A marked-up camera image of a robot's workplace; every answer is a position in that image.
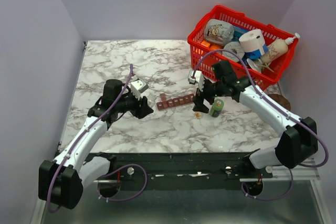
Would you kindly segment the gold bottle cap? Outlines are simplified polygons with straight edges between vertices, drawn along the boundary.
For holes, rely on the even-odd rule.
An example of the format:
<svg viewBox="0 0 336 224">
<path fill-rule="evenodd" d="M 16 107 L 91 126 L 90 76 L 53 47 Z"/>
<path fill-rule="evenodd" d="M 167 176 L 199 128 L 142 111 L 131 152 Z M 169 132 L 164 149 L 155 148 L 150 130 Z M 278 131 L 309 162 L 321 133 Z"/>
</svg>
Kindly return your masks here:
<svg viewBox="0 0 336 224">
<path fill-rule="evenodd" d="M 202 115 L 201 115 L 199 112 L 195 112 L 195 116 L 196 116 L 197 118 L 201 118 L 201 117 L 202 117 Z"/>
</svg>

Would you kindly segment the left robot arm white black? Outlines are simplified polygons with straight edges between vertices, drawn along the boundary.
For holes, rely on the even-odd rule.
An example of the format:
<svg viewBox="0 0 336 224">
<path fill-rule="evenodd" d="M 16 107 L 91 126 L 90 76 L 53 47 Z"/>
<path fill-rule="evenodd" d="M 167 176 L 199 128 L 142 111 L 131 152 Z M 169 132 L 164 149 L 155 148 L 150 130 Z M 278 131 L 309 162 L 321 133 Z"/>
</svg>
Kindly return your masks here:
<svg viewBox="0 0 336 224">
<path fill-rule="evenodd" d="M 142 119 L 153 113 L 141 94 L 148 84 L 137 77 L 127 83 L 107 80 L 103 94 L 88 111 L 87 118 L 69 145 L 52 161 L 43 161 L 38 174 L 38 197 L 48 204 L 73 209 L 84 189 L 97 178 L 112 179 L 116 166 L 109 158 L 95 156 L 86 161 L 97 141 L 108 131 L 118 114 L 130 112 Z"/>
</svg>

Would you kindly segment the cream jar brown lid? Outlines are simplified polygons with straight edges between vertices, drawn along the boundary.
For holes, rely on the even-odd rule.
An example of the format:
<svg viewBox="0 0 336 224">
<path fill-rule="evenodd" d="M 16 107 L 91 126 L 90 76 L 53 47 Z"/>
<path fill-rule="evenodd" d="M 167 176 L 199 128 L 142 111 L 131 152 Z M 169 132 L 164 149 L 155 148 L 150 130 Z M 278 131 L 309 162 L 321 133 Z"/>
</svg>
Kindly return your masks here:
<svg viewBox="0 0 336 224">
<path fill-rule="evenodd" d="M 291 104 L 290 102 L 281 94 L 269 94 L 268 95 L 271 99 L 273 99 L 275 102 L 277 102 L 279 105 L 284 107 L 286 110 L 290 111 L 291 110 Z"/>
</svg>

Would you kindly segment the red plastic shopping basket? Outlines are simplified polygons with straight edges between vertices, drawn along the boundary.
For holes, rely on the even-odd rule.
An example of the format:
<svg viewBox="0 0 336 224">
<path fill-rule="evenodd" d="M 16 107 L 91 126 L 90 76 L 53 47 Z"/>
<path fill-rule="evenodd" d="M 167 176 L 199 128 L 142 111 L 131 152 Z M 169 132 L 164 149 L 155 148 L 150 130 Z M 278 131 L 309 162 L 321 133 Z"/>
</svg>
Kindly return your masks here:
<svg viewBox="0 0 336 224">
<path fill-rule="evenodd" d="M 189 34 L 191 67 L 215 80 L 212 65 L 229 60 L 238 77 L 250 73 L 262 90 L 276 84 L 295 54 L 299 34 L 216 5 Z"/>
</svg>

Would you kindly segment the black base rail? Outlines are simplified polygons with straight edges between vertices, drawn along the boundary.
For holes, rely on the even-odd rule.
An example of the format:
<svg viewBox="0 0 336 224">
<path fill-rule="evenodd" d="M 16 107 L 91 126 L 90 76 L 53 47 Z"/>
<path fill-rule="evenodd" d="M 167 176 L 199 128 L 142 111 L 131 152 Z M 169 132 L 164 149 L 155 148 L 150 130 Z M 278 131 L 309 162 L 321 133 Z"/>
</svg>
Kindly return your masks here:
<svg viewBox="0 0 336 224">
<path fill-rule="evenodd" d="M 247 152 L 233 153 L 91 153 L 76 170 L 66 165 L 56 179 L 54 192 L 75 196 L 97 181 L 104 191 L 239 190 L 242 182 L 254 189 L 268 180 L 287 180 L 284 166 L 256 169 Z"/>
</svg>

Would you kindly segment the aluminium frame rail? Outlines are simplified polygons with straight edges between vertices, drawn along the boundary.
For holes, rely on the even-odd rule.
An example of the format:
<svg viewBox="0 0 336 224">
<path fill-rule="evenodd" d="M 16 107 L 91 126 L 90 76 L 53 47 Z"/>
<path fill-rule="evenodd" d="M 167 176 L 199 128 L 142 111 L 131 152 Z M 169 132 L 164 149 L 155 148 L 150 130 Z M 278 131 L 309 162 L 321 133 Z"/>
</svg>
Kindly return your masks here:
<svg viewBox="0 0 336 224">
<path fill-rule="evenodd" d="M 268 181 L 290 181 L 291 173 L 294 181 L 306 180 L 320 180 L 319 172 L 316 168 L 308 168 L 303 166 L 296 166 L 289 169 L 285 166 L 267 166 L 262 169 L 248 170 L 242 165 L 235 166 L 236 171 L 232 168 L 234 177 L 240 179 L 241 182 L 268 182 Z"/>
</svg>

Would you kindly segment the white toilet paper roll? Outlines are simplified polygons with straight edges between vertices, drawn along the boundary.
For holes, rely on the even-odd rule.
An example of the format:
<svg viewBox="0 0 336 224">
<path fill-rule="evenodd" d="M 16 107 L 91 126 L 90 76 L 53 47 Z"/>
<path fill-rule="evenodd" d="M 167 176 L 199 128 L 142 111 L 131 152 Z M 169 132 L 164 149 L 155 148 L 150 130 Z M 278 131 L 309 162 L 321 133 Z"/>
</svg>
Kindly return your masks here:
<svg viewBox="0 0 336 224">
<path fill-rule="evenodd" d="M 260 29 L 250 30 L 239 37 L 239 43 L 249 59 L 258 59 L 268 52 L 268 48 Z"/>
</svg>

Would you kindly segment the orange fruit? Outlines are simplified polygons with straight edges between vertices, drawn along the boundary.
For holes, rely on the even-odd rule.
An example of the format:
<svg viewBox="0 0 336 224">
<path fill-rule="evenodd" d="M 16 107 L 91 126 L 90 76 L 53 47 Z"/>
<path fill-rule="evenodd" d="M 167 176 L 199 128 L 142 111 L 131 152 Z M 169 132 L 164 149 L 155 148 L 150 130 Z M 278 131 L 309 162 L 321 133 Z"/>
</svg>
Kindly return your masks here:
<svg viewBox="0 0 336 224">
<path fill-rule="evenodd" d="M 211 45 L 209 49 L 210 50 L 218 50 L 218 49 L 223 49 L 223 47 L 219 46 L 219 45 Z"/>
</svg>

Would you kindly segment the grey snack bag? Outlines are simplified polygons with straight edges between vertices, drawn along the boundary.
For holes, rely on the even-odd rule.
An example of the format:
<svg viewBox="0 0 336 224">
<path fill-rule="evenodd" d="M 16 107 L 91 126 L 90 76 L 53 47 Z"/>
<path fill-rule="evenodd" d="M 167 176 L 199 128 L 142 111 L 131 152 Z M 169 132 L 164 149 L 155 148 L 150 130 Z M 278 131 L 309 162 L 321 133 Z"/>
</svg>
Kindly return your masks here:
<svg viewBox="0 0 336 224">
<path fill-rule="evenodd" d="M 204 30 L 204 39 L 225 46 L 234 38 L 234 26 L 228 22 L 210 19 Z"/>
</svg>

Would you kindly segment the grey wrapped paper roll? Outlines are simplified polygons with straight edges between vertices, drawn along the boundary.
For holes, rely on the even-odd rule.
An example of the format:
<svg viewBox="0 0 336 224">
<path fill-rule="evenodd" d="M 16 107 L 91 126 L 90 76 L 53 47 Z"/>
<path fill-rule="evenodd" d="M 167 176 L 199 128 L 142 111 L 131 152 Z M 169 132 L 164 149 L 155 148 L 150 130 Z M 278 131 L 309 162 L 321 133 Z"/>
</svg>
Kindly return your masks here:
<svg viewBox="0 0 336 224">
<path fill-rule="evenodd" d="M 243 59 L 245 52 L 239 42 L 232 41 L 224 46 L 224 49 L 227 50 L 222 52 L 222 55 L 234 62 L 239 62 L 239 59 L 235 57 L 231 52 L 235 53 L 239 58 Z"/>
</svg>

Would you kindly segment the red weekly pill organizer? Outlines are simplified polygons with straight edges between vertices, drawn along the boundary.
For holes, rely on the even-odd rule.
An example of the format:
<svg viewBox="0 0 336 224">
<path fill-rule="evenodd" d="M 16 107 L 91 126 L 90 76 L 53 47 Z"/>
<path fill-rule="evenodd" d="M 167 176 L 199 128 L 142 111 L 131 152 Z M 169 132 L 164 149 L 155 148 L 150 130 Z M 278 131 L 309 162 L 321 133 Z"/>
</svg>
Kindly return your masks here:
<svg viewBox="0 0 336 224">
<path fill-rule="evenodd" d="M 182 105 L 191 104 L 193 102 L 194 94 L 187 94 L 176 98 L 168 99 L 165 93 L 160 94 L 160 101 L 156 103 L 159 111 L 174 108 Z"/>
</svg>

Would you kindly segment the cream pump lotion bottle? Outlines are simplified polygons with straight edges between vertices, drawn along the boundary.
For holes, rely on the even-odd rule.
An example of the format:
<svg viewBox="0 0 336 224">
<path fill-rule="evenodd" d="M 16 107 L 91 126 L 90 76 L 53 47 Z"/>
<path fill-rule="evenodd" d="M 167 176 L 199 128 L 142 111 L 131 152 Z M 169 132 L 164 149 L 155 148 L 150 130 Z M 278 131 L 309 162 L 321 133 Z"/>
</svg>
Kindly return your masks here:
<svg viewBox="0 0 336 224">
<path fill-rule="evenodd" d="M 276 39 L 267 48 L 268 51 L 260 57 L 263 64 L 268 65 L 280 56 L 284 55 L 289 50 L 289 45 L 291 45 L 295 39 L 299 39 L 300 35 L 295 33 L 293 37 L 288 37 L 286 39 Z"/>
</svg>

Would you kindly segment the green pill bottle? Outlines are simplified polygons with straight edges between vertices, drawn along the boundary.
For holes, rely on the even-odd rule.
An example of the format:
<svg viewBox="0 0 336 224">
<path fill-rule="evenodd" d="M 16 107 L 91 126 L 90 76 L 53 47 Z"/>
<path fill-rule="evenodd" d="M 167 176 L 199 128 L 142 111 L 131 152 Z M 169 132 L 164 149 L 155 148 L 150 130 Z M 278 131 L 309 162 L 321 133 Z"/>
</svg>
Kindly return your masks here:
<svg viewBox="0 0 336 224">
<path fill-rule="evenodd" d="M 215 99 L 209 111 L 210 116 L 213 118 L 219 117 L 219 115 L 221 114 L 223 110 L 224 104 L 225 103 L 222 99 Z"/>
</svg>

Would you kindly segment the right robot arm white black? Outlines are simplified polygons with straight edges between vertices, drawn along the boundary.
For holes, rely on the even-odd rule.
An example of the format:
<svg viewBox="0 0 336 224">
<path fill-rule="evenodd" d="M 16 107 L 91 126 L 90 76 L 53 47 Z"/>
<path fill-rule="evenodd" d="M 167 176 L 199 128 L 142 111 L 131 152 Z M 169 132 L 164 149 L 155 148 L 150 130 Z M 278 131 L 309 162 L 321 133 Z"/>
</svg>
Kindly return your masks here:
<svg viewBox="0 0 336 224">
<path fill-rule="evenodd" d="M 198 85 L 193 97 L 193 111 L 207 113 L 209 109 L 204 101 L 214 104 L 216 97 L 231 97 L 254 111 L 280 137 L 276 146 L 258 149 L 247 155 L 241 165 L 246 177 L 255 177 L 260 169 L 267 166 L 294 168 L 317 152 L 317 125 L 312 118 L 303 119 L 290 113 L 259 86 L 252 85 L 247 76 L 238 78 L 227 60 L 213 64 L 212 69 L 216 82 L 205 79 L 199 70 L 191 70 L 188 74 L 189 83 Z"/>
</svg>

